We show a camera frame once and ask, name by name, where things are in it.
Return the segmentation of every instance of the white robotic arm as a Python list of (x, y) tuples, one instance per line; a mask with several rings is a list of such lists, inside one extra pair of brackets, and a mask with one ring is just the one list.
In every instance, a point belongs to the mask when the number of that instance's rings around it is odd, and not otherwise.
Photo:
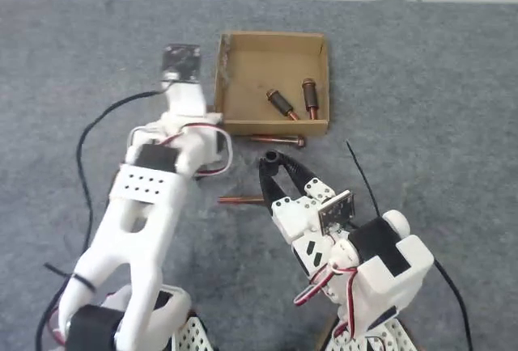
[[(275, 183), (279, 166), (302, 197), (292, 200)], [(410, 304), (434, 257), (399, 211), (348, 232), (355, 211), (350, 191), (335, 195), (302, 164), (274, 150), (261, 159), (259, 171), (266, 207), (310, 281), (295, 305), (322, 291), (339, 305), (333, 338), (347, 343), (374, 336)]]
[[(188, 319), (190, 297), (180, 288), (162, 285), (161, 265), (188, 181), (225, 171), (232, 158), (231, 139), (217, 127), (221, 114), (206, 112), (197, 83), (199, 48), (171, 45), (166, 55), (163, 84), (169, 110), (130, 134), (104, 217), (59, 304), (59, 329), (68, 351), (163, 350)], [(227, 164), (201, 171), (221, 159), (219, 134), (227, 140)], [(142, 222), (144, 227), (136, 231)], [(96, 289), (121, 264), (129, 264), (131, 273), (125, 311), (89, 305)], [(157, 307), (159, 296), (163, 302)]]

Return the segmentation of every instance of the gray carpet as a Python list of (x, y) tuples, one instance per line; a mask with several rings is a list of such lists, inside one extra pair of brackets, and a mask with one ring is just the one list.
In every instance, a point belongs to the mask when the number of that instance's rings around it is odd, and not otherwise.
[[(349, 138), (381, 209), (400, 209), (465, 297), (477, 350), (506, 349), (518, 328), (518, 6), (262, 0), (0, 0), (0, 348), (32, 349), (60, 284), (41, 264), (72, 269), (87, 211), (74, 165), (82, 128), (111, 102), (158, 86), (161, 48), (202, 46), (212, 100), (225, 29), (329, 37), (332, 124), (289, 151), (373, 216), (346, 152)], [(97, 221), (129, 130), (164, 101), (128, 105), (87, 140)], [(191, 188), (164, 265), (188, 290), (222, 351), (310, 350), (335, 306), (292, 299), (304, 274), (265, 209), (215, 204), (259, 191), (265, 146), (236, 143), (225, 177)], [(109, 280), (113, 290), (127, 279)], [(403, 315), (427, 350), (465, 350), (461, 314), (433, 270)]]

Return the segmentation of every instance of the open cardboard tray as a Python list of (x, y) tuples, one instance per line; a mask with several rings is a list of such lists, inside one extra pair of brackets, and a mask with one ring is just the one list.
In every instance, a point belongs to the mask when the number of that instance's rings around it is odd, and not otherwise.
[[(318, 33), (227, 32), (222, 34), (216, 70), (215, 110), (232, 134), (322, 135), (329, 126), (327, 41)], [(309, 119), (302, 81), (316, 82), (318, 120)], [(284, 117), (266, 98), (274, 88), (300, 121)]]

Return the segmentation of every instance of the screw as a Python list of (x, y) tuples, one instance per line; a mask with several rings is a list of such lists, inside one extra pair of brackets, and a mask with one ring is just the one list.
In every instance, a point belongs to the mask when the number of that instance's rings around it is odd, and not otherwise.
[(302, 149), (306, 146), (306, 138), (301, 135), (293, 137), (277, 137), (274, 135), (252, 135), (247, 137), (249, 141), (265, 142), (265, 143), (279, 143), (284, 145), (293, 145), (297, 149)]
[(309, 111), (311, 119), (318, 119), (318, 100), (316, 98), (316, 83), (312, 78), (305, 78), (302, 81), (302, 90), (304, 92), (304, 102), (306, 103), (306, 111)]
[(265, 199), (262, 196), (220, 196), (219, 204), (265, 204)]
[(266, 98), (277, 108), (277, 110), (284, 116), (289, 116), (293, 121), (298, 121), (300, 118), (293, 111), (293, 106), (281, 95), (277, 90), (268, 90)]

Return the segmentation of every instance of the white plastic part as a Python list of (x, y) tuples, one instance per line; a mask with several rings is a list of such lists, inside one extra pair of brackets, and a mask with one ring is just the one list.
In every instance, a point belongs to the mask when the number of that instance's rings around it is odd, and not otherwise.
[[(187, 129), (171, 142), (180, 149), (176, 174), (132, 166), (143, 144), (164, 142), (187, 124), (215, 125), (222, 120), (222, 114), (206, 113), (206, 101), (198, 84), (166, 82), (163, 87), (167, 89), (169, 110), (160, 120), (132, 130), (126, 164), (117, 175), (108, 208), (90, 248), (74, 268), (75, 273), (98, 287), (119, 265), (129, 264), (132, 294), (117, 330), (117, 351), (161, 351), (171, 335), (171, 327), (185, 320), (190, 297), (178, 288), (171, 287), (176, 297), (153, 311), (162, 284), (160, 268), (185, 203), (187, 180), (201, 165), (221, 159), (218, 132), (214, 128), (198, 127)], [(229, 137), (227, 141), (230, 161)], [(145, 226), (133, 232), (137, 221), (142, 219)], [(59, 329), (65, 338), (71, 317), (92, 297), (82, 282), (69, 280), (58, 315)]]
[[(162, 284), (160, 270), (169, 247), (178, 216), (185, 202), (186, 178), (173, 175), (165, 191), (168, 199), (154, 203), (146, 225), (132, 233), (134, 223), (145, 208), (131, 197), (114, 197), (108, 204), (96, 236), (79, 258), (74, 272), (101, 285), (120, 264), (129, 264), (132, 295), (121, 321), (117, 351), (135, 351), (142, 339)], [(92, 293), (72, 278), (59, 305), (59, 328), (66, 335), (66, 324), (72, 315), (91, 301)]]
[(361, 335), (391, 307), (405, 309), (422, 286), (433, 265), (434, 257), (415, 235), (396, 244), (410, 268), (393, 276), (384, 262), (375, 256), (358, 267), (353, 283), (355, 298), (355, 328)]
[(330, 236), (306, 231), (291, 244), (291, 249), (305, 267), (308, 278), (312, 278), (323, 266), (327, 265), (334, 241)]
[(272, 219), (288, 244), (310, 227), (311, 220), (318, 220), (316, 207), (310, 206), (311, 201), (305, 199), (293, 201), (290, 197), (283, 197), (272, 204)]
[(367, 343), (374, 351), (418, 351), (398, 319), (391, 319), (375, 330), (349, 341), (345, 333), (336, 339), (332, 337), (324, 346), (325, 351), (367, 351)]
[(168, 97), (169, 112), (173, 116), (204, 117), (207, 114), (205, 97), (199, 84), (175, 82), (165, 94)]
[(327, 186), (316, 177), (313, 177), (306, 183), (304, 190), (310, 197), (319, 203), (336, 196), (336, 193), (331, 189), (331, 187)]
[(338, 240), (331, 248), (329, 265), (340, 269), (348, 269), (359, 265), (356, 248), (347, 239)]
[(122, 198), (151, 204), (167, 204), (174, 198), (177, 174), (123, 164), (117, 174), (110, 199)]
[(189, 317), (173, 338), (173, 351), (213, 351), (201, 320)]
[(396, 209), (391, 209), (383, 214), (383, 219), (396, 231), (403, 239), (410, 235), (410, 224), (405, 215)]
[[(172, 334), (176, 334), (186, 325), (191, 307), (191, 298), (181, 288), (162, 286), (162, 291), (171, 295), (166, 304), (153, 311), (147, 330), (139, 340), (138, 351), (163, 350)], [(118, 334), (115, 340), (118, 349)]]

